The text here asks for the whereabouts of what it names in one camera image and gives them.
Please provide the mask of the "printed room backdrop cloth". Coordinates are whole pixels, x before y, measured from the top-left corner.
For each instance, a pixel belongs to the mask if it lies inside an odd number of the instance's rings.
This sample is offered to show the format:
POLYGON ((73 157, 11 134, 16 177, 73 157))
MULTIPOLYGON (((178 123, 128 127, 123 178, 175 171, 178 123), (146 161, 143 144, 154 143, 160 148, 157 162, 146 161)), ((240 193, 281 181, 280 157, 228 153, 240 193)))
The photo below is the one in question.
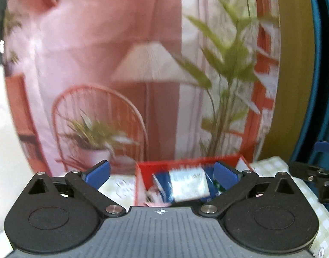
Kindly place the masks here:
POLYGON ((33 171, 259 157, 277 95, 278 0, 6 0, 2 25, 33 171))

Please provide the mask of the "teal curtain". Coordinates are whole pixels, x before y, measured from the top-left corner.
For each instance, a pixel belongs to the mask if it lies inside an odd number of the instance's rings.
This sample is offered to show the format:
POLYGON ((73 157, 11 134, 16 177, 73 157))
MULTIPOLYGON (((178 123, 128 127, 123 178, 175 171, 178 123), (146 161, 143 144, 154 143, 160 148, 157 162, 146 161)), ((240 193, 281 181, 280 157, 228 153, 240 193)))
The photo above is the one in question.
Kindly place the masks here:
POLYGON ((329 0, 311 0, 315 56, 306 115, 290 161, 329 169, 329 153, 315 149, 329 141, 329 0))

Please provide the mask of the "red cardboard box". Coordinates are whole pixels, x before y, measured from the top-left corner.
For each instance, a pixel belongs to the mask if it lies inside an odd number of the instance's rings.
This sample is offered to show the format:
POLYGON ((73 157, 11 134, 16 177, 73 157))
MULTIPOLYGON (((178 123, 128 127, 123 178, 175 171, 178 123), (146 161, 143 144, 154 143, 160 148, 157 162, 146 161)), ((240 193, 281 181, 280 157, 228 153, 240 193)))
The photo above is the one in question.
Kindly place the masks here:
POLYGON ((148 161, 136 166, 136 206, 169 206, 212 200, 252 171, 240 154, 177 161, 148 161))

